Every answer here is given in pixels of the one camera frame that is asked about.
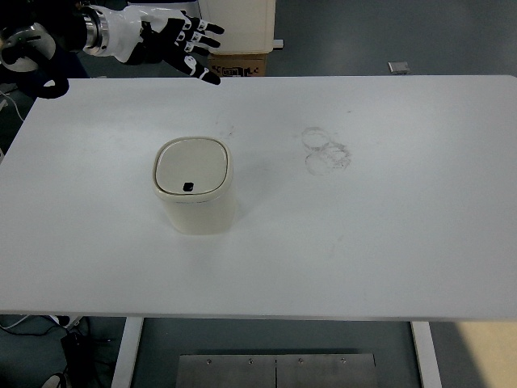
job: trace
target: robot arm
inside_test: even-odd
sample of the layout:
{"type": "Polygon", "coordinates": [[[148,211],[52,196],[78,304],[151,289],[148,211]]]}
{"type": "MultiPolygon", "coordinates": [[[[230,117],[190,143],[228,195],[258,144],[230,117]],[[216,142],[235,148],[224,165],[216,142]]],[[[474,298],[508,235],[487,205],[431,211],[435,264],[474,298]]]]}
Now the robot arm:
{"type": "Polygon", "coordinates": [[[98,57],[113,56],[128,64],[158,57],[179,71],[219,84],[214,73],[197,63],[190,53],[208,55],[204,46],[219,47],[205,31],[221,34],[224,29],[178,10],[153,6],[127,6],[112,11],[102,6],[87,7],[87,42],[84,51],[98,57]]]}
{"type": "Polygon", "coordinates": [[[67,0],[10,1],[1,13],[0,62],[16,73],[36,69],[47,73],[55,85],[40,87],[39,97],[56,98],[68,90],[68,80],[51,61],[57,45],[65,51],[82,49],[97,57],[113,56],[130,65],[163,60],[188,75],[220,83],[219,77],[190,54],[208,55],[206,47],[219,43],[204,32],[221,34],[223,28],[155,6],[126,6],[121,11],[81,6],[73,10],[65,7],[66,2],[69,5],[67,0]]]}

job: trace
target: metal plate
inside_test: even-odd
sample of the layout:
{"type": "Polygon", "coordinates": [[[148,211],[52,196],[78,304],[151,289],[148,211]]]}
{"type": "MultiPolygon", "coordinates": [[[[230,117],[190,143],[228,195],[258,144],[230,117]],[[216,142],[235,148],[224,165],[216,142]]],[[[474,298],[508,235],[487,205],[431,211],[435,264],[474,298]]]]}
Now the metal plate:
{"type": "Polygon", "coordinates": [[[276,356],[180,356],[176,388],[275,388],[276,356]]]}
{"type": "Polygon", "coordinates": [[[276,357],[277,388],[377,388],[372,354],[276,357]]]}
{"type": "Polygon", "coordinates": [[[176,388],[377,388],[372,354],[180,356],[176,388]]]}

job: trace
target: table leg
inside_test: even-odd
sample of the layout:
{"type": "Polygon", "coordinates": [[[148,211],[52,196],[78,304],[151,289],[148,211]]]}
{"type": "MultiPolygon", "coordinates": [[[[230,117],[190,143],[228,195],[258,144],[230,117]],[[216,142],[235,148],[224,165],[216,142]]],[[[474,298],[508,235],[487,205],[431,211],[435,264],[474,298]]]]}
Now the table leg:
{"type": "Polygon", "coordinates": [[[111,388],[130,388],[131,386],[143,323],[144,318],[142,317],[126,318],[111,388]]]}
{"type": "Polygon", "coordinates": [[[412,322],[411,329],[413,330],[422,388],[442,388],[429,322],[412,322]]]}

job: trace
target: cardboard box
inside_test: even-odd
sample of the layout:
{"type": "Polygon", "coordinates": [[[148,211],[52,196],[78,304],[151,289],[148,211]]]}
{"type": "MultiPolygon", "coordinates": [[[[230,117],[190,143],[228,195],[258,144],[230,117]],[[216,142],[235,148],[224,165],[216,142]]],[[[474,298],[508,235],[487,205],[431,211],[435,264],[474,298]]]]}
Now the cardboard box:
{"type": "Polygon", "coordinates": [[[208,68],[219,77],[264,77],[266,61],[267,54],[211,54],[208,68]]]}

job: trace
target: gray floor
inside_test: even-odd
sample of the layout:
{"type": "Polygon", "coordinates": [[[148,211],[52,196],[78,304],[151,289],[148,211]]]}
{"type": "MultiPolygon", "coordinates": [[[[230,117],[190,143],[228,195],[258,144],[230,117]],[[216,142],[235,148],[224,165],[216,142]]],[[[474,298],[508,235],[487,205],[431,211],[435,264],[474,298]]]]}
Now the gray floor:
{"type": "MultiPolygon", "coordinates": [[[[412,74],[517,76],[516,22],[513,0],[277,0],[275,37],[284,39],[285,48],[269,55],[267,76],[388,75],[387,61],[408,61],[412,74]]],[[[113,58],[79,55],[91,77],[178,76],[165,64],[131,67],[113,58]]],[[[11,96],[27,115],[31,100],[18,91],[11,96]]],[[[21,123],[11,105],[0,112],[3,150],[21,123]]],[[[13,319],[0,317],[0,323],[13,319]]],[[[114,339],[97,349],[103,360],[113,360],[122,331],[120,318],[96,318],[94,326],[102,328],[99,335],[114,339]]],[[[46,327],[36,318],[19,330],[46,327]]],[[[431,330],[443,387],[484,388],[455,325],[432,323],[431,330]]],[[[59,329],[38,338],[0,333],[0,386],[39,387],[47,376],[62,370],[62,335],[59,329]]],[[[418,386],[408,339],[404,323],[150,319],[145,322],[133,386],[172,386],[181,352],[250,349],[375,351],[380,358],[379,386],[418,386]],[[381,363],[390,357],[395,365],[391,374],[389,364],[381,363]]],[[[109,370],[99,373],[109,381],[109,370]]]]}

